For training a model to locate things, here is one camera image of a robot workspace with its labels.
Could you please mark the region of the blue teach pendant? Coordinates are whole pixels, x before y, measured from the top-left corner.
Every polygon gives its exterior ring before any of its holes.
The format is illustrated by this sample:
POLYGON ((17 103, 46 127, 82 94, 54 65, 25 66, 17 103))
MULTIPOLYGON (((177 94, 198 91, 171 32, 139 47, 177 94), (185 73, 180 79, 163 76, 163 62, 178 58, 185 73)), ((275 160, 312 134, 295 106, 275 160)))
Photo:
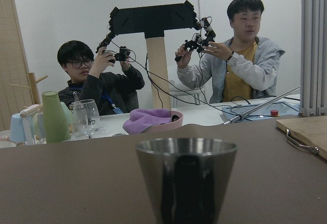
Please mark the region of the blue teach pendant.
MULTIPOLYGON (((225 107, 222 108, 222 113, 226 117, 226 120, 229 120, 237 115, 240 115, 254 107, 258 106, 258 104, 251 105, 237 105, 234 107, 225 107)), ((247 121, 255 121, 261 119, 269 119, 272 117, 279 117, 285 115, 298 115, 299 113, 299 105, 298 104, 290 104, 286 101, 278 101, 271 103, 265 107, 262 107, 253 113, 246 116, 243 120, 239 120, 239 122, 247 122, 247 121)))

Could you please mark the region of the light blue cup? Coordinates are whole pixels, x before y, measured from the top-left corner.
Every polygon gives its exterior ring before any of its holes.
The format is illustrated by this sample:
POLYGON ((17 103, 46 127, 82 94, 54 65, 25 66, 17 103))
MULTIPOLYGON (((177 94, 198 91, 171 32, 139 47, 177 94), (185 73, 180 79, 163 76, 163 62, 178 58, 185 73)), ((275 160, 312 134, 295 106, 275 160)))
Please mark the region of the light blue cup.
POLYGON ((24 126, 19 113, 13 114, 11 117, 9 140, 14 143, 26 141, 24 126))

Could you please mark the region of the black teleoperation frame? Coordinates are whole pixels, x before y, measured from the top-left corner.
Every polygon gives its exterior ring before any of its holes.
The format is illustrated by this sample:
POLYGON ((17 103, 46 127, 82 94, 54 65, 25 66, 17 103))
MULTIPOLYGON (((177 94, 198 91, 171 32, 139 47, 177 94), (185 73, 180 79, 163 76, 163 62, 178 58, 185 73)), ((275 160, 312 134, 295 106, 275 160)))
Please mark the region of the black teleoperation frame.
POLYGON ((165 30, 194 28, 206 32, 205 39, 201 35, 187 41, 185 47, 200 53, 203 46, 214 41, 216 34, 206 17, 199 18, 194 6, 189 2, 158 6, 119 9, 115 7, 109 14, 109 33, 99 43, 97 50, 110 44, 120 34, 141 33, 146 38, 163 37, 165 30))

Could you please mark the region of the person in dark jacket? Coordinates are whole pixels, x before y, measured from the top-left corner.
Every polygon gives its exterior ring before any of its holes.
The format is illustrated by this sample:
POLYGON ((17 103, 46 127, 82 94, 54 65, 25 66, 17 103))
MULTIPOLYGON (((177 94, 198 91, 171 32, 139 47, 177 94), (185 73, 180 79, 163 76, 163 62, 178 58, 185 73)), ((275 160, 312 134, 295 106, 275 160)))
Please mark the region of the person in dark jacket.
POLYGON ((129 113, 139 107, 137 91, 145 85, 139 70, 128 59, 121 61, 122 74, 106 72, 114 66, 115 56, 101 47, 94 55, 85 43, 71 40, 58 50, 57 60, 69 75, 67 87, 59 91, 60 101, 70 106, 79 100, 93 99, 99 114, 129 113))

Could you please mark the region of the wine glass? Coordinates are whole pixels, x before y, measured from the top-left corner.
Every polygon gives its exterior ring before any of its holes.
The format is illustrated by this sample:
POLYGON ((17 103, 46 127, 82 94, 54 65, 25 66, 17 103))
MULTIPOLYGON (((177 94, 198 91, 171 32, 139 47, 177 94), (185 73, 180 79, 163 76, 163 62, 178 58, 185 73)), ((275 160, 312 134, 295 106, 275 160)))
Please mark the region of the wine glass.
POLYGON ((91 139, 99 121, 100 115, 95 100, 79 100, 73 103, 73 124, 79 134, 91 139))

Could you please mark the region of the bamboo cutting board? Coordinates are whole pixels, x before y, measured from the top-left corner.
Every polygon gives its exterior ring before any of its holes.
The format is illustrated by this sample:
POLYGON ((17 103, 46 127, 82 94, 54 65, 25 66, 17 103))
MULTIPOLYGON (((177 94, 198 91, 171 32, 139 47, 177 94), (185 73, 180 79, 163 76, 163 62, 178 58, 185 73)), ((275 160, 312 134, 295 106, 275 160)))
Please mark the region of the bamboo cutting board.
POLYGON ((310 147, 318 147, 319 155, 326 159, 326 116, 278 119, 276 126, 310 147))

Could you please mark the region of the pink bowl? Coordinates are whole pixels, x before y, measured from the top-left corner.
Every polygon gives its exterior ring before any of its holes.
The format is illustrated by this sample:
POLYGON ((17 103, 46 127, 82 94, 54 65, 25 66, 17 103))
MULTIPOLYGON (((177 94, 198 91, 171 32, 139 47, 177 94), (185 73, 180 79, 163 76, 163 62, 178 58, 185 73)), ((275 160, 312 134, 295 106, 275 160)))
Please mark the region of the pink bowl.
POLYGON ((173 110, 152 109, 150 118, 151 126, 144 129, 142 133, 172 130, 183 124, 183 113, 173 110))

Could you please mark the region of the aluminium frame post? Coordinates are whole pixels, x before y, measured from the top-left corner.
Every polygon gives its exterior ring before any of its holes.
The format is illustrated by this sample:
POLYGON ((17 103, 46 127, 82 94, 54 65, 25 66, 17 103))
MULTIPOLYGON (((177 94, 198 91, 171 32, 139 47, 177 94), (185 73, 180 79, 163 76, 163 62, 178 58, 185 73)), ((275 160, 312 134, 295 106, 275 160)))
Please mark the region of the aluminium frame post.
POLYGON ((326 0, 301 0, 300 108, 302 117, 326 115, 326 0))

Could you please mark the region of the person in grey jacket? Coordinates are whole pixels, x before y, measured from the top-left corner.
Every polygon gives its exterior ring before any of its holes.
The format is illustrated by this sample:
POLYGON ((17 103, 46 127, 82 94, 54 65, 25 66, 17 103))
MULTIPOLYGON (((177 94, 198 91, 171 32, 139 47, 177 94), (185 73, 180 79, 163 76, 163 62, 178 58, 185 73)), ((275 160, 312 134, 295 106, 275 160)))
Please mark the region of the person in grey jacket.
POLYGON ((190 65, 191 52, 180 46, 177 76, 190 89, 212 82, 210 103, 257 99, 275 95, 279 60, 285 51, 272 40, 259 37, 264 4, 261 0, 233 0, 227 8, 233 37, 209 42, 198 65, 190 65))

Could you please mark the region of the purple cloth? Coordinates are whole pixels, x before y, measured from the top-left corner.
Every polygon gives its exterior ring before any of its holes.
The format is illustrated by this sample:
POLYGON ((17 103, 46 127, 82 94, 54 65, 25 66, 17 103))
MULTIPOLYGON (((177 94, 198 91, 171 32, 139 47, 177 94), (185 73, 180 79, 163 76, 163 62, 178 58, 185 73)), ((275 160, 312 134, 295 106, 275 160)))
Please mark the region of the purple cloth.
POLYGON ((128 134, 141 133, 149 127, 172 122, 168 109, 134 109, 130 112, 129 120, 123 124, 128 134))

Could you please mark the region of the steel shaker cup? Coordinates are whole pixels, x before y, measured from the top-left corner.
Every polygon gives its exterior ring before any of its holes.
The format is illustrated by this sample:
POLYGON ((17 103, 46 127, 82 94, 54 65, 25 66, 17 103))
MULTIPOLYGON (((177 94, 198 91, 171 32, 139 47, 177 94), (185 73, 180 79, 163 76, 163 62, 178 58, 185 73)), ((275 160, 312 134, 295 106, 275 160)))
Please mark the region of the steel shaker cup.
POLYGON ((219 139, 152 139, 136 145, 157 223, 217 223, 237 146, 219 139))

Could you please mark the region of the green cup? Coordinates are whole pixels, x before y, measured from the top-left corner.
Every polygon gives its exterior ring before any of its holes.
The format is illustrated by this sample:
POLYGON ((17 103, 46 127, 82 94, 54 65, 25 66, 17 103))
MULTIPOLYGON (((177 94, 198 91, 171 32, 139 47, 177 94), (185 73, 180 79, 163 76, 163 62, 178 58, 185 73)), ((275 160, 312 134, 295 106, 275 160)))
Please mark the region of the green cup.
POLYGON ((67 141, 70 133, 58 94, 54 91, 42 93, 42 103, 46 143, 67 141))

